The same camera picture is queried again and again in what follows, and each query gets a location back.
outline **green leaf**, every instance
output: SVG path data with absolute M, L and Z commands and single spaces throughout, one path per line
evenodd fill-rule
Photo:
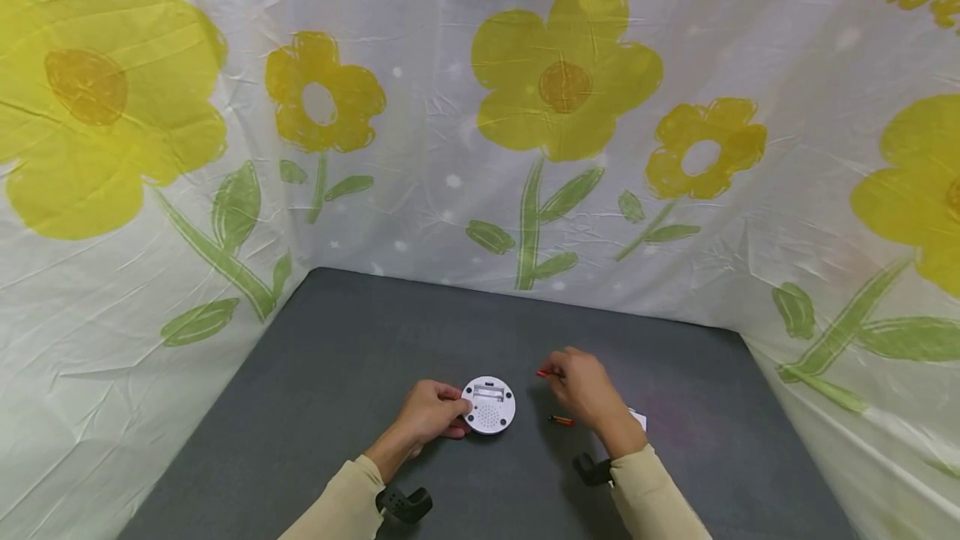
M 534 278 L 537 280 L 552 278 L 558 273 L 564 273 L 564 271 L 573 268 L 578 261 L 580 261 L 580 257 L 577 257 L 576 253 L 560 253 L 539 263 L 537 268 L 534 269 Z
M 936 458 L 929 458 L 925 463 L 940 473 L 948 475 L 950 478 L 960 479 L 960 465 L 950 465 Z
M 865 323 L 857 342 L 885 358 L 942 363 L 960 361 L 960 321 L 940 317 L 896 317 Z
M 671 243 L 678 239 L 688 238 L 700 231 L 699 225 L 664 225 L 658 230 L 650 232 L 649 236 L 644 238 L 646 243 Z
M 324 195 L 323 199 L 327 202 L 331 200 L 336 200 L 343 196 L 343 194 L 355 194 L 361 193 L 362 191 L 367 190 L 373 185 L 373 175 L 352 175 L 345 177 L 340 180 L 340 182 L 331 187 L 327 191 L 327 194 Z
M 500 226 L 480 222 L 479 219 L 473 219 L 467 225 L 467 235 L 472 241 L 480 244 L 494 255 L 506 254 L 507 250 L 517 244 L 513 241 L 513 237 L 503 231 Z
M 260 182 L 253 162 L 247 161 L 227 175 L 213 199 L 213 236 L 226 254 L 233 255 L 247 241 L 259 214 Z
M 557 193 L 543 205 L 539 213 L 541 225 L 555 222 L 579 205 L 600 183 L 603 173 L 604 169 L 602 167 L 594 167 L 593 169 L 587 169 L 586 172 L 581 173 L 567 184 L 563 184 L 563 187 L 557 190 Z
M 771 290 L 777 311 L 781 313 L 786 333 L 790 338 L 813 338 L 815 320 L 813 318 L 813 300 L 796 283 L 786 282 Z
M 803 371 L 792 365 L 784 365 L 781 371 L 781 378 L 783 378 L 784 371 L 789 371 L 797 380 L 806 383 L 807 386 L 816 390 L 817 393 L 822 394 L 828 401 L 840 408 L 847 409 L 851 413 L 862 414 L 866 412 L 867 407 L 870 407 L 867 401 L 861 399 L 857 394 L 854 394 L 844 387 L 839 387 L 835 383 L 823 380 L 823 378 L 819 376 L 811 376 L 810 374 L 803 373 Z
M 164 346 L 185 346 L 206 340 L 220 332 L 233 318 L 233 310 L 240 304 L 239 298 L 208 302 L 207 305 L 191 308 L 177 315 L 160 330 Z
M 283 287 L 293 270 L 294 262 L 288 250 L 273 266 L 273 296 L 280 298 L 280 295 L 283 295 Z
M 280 161 L 280 179 L 287 184 L 304 184 L 306 178 L 308 178 L 306 172 L 295 162 L 286 159 Z
M 620 213 L 623 213 L 623 218 L 630 223 L 640 223 L 643 219 L 646 219 L 646 213 L 643 212 L 643 203 L 640 202 L 640 199 L 637 198 L 636 194 L 630 192 L 629 190 L 623 191 L 620 194 L 620 198 L 617 199 L 617 204 L 620 206 Z

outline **green stem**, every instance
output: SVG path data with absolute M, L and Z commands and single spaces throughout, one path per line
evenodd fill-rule
M 153 195 L 157 197 L 163 211 L 166 213 L 170 223 L 183 236 L 183 239 L 192 246 L 197 254 L 203 257 L 203 261 L 210 263 L 210 266 L 223 275 L 233 286 L 240 289 L 246 298 L 253 305 L 253 311 L 257 313 L 260 321 L 266 321 L 273 309 L 277 307 L 277 299 L 273 297 L 272 290 L 262 282 L 257 274 L 247 268 L 232 254 L 226 254 L 219 245 L 210 237 L 203 234 L 196 226 L 191 224 L 183 213 L 177 210 L 163 193 L 153 188 Z
M 327 192 L 327 151 L 320 153 L 320 162 L 317 163 L 317 186 L 313 191 L 313 203 L 306 213 L 307 225 L 313 225 L 323 210 L 323 194 Z
M 871 317 L 873 311 L 877 310 L 880 301 L 890 292 L 899 275 L 910 263 L 913 263 L 912 256 L 899 258 L 867 280 L 820 338 L 803 353 L 800 361 L 781 365 L 777 370 L 781 380 L 785 383 L 802 382 L 804 378 L 819 376 L 827 371 L 853 342 L 860 327 Z
M 518 290 L 534 288 L 539 244 L 539 184 L 543 175 L 543 156 L 530 169 L 520 197 L 520 250 L 517 257 Z
M 634 250 L 637 250 L 637 247 L 640 244 L 645 243 L 647 238 L 650 238 L 650 235 L 657 231 L 659 224 L 663 223 L 663 219 L 665 219 L 668 214 L 673 211 L 673 208 L 677 206 L 678 202 L 680 202 L 680 198 L 674 198 L 670 202 L 666 203 L 666 206 L 663 207 L 663 210 L 657 213 L 657 216 L 654 218 L 654 220 L 650 222 L 650 225 L 646 226 L 643 232 L 640 232 L 640 235 L 637 236 L 637 239 L 634 239 L 633 242 L 627 244 L 623 250 L 618 252 L 617 256 L 614 257 L 613 260 L 617 262 L 623 261 L 624 258 L 630 256 L 630 253 L 632 253 Z

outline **person's right hand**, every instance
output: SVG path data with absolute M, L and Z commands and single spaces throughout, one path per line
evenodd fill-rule
M 552 352 L 542 370 L 550 389 L 574 418 L 600 437 L 610 458 L 626 457 L 647 445 L 643 426 L 633 418 L 597 357 L 573 347 Z

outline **gray tabletop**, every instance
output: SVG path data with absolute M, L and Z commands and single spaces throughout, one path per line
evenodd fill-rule
M 402 471 L 434 509 L 377 538 L 629 538 L 606 488 L 570 466 L 593 451 L 535 370 L 552 349 L 598 355 L 717 540 L 855 538 L 732 332 L 356 273 L 313 271 L 121 534 L 269 540 L 393 420 L 418 378 L 503 378 L 498 437 L 437 441 Z

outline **white backdrop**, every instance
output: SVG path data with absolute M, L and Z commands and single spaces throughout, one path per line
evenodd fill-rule
M 867 538 L 948 538 L 958 18 L 0 1 L 0 536 L 118 533 L 323 266 L 739 331 Z

